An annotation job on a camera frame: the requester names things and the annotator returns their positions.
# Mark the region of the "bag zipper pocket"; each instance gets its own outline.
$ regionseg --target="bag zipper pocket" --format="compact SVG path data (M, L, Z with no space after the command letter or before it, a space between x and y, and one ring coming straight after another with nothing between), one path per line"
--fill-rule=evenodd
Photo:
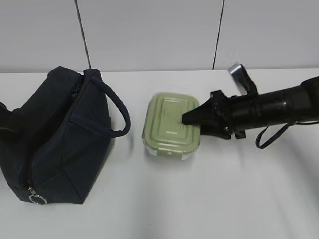
M84 82L84 76L81 75L77 82L74 84L73 89L70 91L70 95L66 97L64 102L61 104L59 109L51 116L51 118L37 131L37 133L30 139L30 144L28 145L28 155L26 157L26 162L24 164L22 173L20 175L20 185L23 188L28 189L30 192L29 199L31 202L36 204L46 204L47 200L38 195L34 190L34 183L32 177L32 161L35 152L38 148L43 146L50 138L54 135L56 130L59 128L63 122L65 115L69 111L70 107L74 103L76 97L78 96L81 87Z

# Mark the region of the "green food container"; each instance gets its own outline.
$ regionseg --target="green food container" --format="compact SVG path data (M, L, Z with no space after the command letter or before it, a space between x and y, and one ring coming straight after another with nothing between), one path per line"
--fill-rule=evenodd
M199 146L200 126L183 125L182 115L199 106L192 96L159 93L152 97L146 115L143 142L156 156L186 159Z

